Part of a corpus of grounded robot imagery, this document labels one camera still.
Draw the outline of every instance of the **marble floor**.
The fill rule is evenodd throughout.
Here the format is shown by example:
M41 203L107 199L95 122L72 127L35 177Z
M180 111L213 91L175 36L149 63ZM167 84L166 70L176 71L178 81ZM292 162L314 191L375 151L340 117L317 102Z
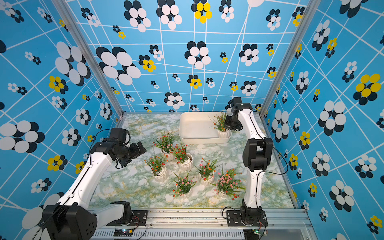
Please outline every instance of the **marble floor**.
M265 132L258 114L255 114L255 118L262 131ZM169 178L165 182L158 183L154 180L150 168L144 163L147 158L160 153L160 149L151 147L153 138L159 137L161 131L169 131L177 136L176 142L180 142L178 136L179 122L180 113L128 114L123 128L129 130L132 137L131 142L141 141L147 152L132 160L123 169L116 169L114 164L110 166L102 176L89 206L98 208L109 205L113 201L129 201L133 208L240 207L245 192L240 193L240 197L235 200L227 197L221 198L215 194L215 186L204 186L199 181L192 187L190 198L174 198L175 183L172 179L175 178L175 175L173 172L178 175L182 174L176 161L166 163ZM247 174L242 162L242 153L246 142L247 138L243 130L232 131L232 137L228 143L190 144L187 151L193 156L194 165L198 165L202 158L215 159L218 157L217 164L222 164L224 168L238 167L238 172L242 173L238 176L245 183ZM267 171L280 172L274 155ZM192 175L197 176L195 169L192 169ZM282 176L264 174L262 206L266 208L293 208Z

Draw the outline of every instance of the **wire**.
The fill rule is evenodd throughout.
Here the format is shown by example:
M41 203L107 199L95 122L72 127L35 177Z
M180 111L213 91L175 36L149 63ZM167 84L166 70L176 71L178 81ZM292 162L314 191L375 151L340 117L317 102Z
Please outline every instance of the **wire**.
M96 137L97 137L97 135L98 135L99 133L103 132L103 131L106 131L106 130L110 130L110 131L111 131L111 129L103 129L103 130L99 131L98 133L96 133L95 141L96 141ZM92 145L93 145L93 143L92 143L91 146L89 147L89 164L92 164L92 160L91 160L91 149L92 149Z

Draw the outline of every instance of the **white polka dot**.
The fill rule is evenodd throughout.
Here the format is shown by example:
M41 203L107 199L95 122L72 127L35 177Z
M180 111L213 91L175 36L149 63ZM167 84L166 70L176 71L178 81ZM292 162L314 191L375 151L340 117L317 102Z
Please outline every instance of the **white polka dot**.
M26 152L29 149L29 143L27 141L18 141L15 144L15 151L18 153Z
M151 21L149 20L149 18L144 18L143 19L143 24L145 27L150 27L151 26Z
M73 46L71 48L71 54L75 61L80 62L83 60L83 55L81 54L81 51L78 47Z
M14 135L17 131L17 128L12 123L5 123L0 127L0 134L5 137L10 137Z
M137 18L139 16L139 13L137 12L137 10L135 8L130 8L129 9L129 15L131 15L131 17L133 17L133 18Z
M205 64L205 65L208 65L210 62L211 62L211 58L209 56L205 56L203 57L203 59L201 59L201 61Z
M352 197L350 196L345 196L344 197L345 203L348 204L349 206L355 205L355 201L353 200Z
M41 220L41 214L43 213L43 209L41 207L35 207L29 210L22 220L23 229L31 229L35 227Z
M335 194L335 195L338 195L340 193L339 189L336 186L332 186L331 190L332 190L333 194Z
M138 22L137 22L137 20L135 19L135 18L130 18L130 20L129 20L129 24L132 26L132 27L137 27L137 25L139 24Z
M363 165L361 167L364 171L368 172L369 171L369 167L367 165Z
M64 59L69 59L71 57L70 48L64 42L58 42L56 45L57 52Z
M139 10L137 11L137 13L139 14L139 16L141 18L146 18L147 17L147 12L145 11L144 8L139 8Z
M323 166L319 163L317 164L317 170L319 170L320 172L322 172L324 170Z
M325 122L325 127L328 128L329 130L334 129L335 126L336 126L335 120L333 120L332 118L328 119L328 120Z
M201 61L198 61L198 62L195 63L195 67L197 69L202 69L204 67L204 64Z
M79 84L81 81L81 77L78 71L75 69L71 69L69 72L69 77L72 83Z
M281 130L281 128L278 128L278 129L276 129L276 138L277 139L281 139L281 136L283 135L283 132L282 132L282 130Z
M335 122L339 126L344 125L346 121L347 121L347 117L342 113L337 114L335 117Z
M28 131L24 136L27 142L35 142L38 137L39 135L35 131Z
M189 56L187 58L187 61L188 61L189 64L193 65L193 64L196 63L196 58L194 56Z
M336 186L338 187L338 189L344 189L344 183L340 180L337 180L336 181Z
M137 25L137 29L138 29L139 32L141 32L141 33L145 32L145 30L146 30L144 24L142 24L142 23L139 23L139 24Z
M376 167L375 164L370 164L370 165L369 165L369 169L370 169L371 171L376 171L377 167Z
M337 201L338 203L340 203L341 205L344 205L344 204L345 204L344 197L342 197L341 195L337 195L337 196L336 196L336 201Z
M252 64L252 60L247 60L247 61L245 62L245 65L246 65L247 67L249 67L251 64Z
M169 18L167 15L162 15L160 17L160 20L161 20L162 24L168 24L168 22L169 22Z
M331 166L329 165L329 163L325 162L323 163L323 168L325 171L329 171L331 169Z
M374 157L368 158L369 163L374 164L376 163L376 159Z
M247 56L242 56L242 57L240 58L240 61L241 61L242 63L245 63L247 60L248 60Z
M113 67L111 66L105 66L103 68L103 72L105 73L105 75L109 78L117 78L119 76L119 73L117 72L116 69L114 69Z

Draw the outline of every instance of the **blue wall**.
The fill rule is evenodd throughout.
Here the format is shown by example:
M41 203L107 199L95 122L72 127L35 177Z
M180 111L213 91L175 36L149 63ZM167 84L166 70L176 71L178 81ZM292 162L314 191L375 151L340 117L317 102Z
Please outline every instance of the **blue wall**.
M323 0L265 116L320 240L384 239L383 11Z
M51 1L0 10L0 239L31 239L117 117Z
M67 3L123 109L168 112L262 104L308 0Z

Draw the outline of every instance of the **white flower pot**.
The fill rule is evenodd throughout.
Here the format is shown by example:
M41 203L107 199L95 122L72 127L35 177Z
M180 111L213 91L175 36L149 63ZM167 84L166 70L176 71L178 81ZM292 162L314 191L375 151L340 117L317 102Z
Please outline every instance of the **white flower pot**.
M208 186L210 183L214 181L215 175L212 175L212 177L209 177L207 180L203 180L204 178L200 175L200 183L201 185Z
M172 153L170 152L170 153L166 153L166 152L164 152L163 150L161 150L161 153L162 154L164 154L164 157L166 158L166 159L171 159L172 158Z
M217 130L217 132L219 138L229 138L231 136L231 130L229 129L224 132Z
M165 182L168 178L168 172L165 166L161 169L160 173L154 176L156 182Z
M192 188L189 190L187 194L180 195L181 199L189 199L189 197L192 195Z
M190 171L192 169L193 157L189 153L187 153L188 159L184 163L179 163L180 169L183 171Z

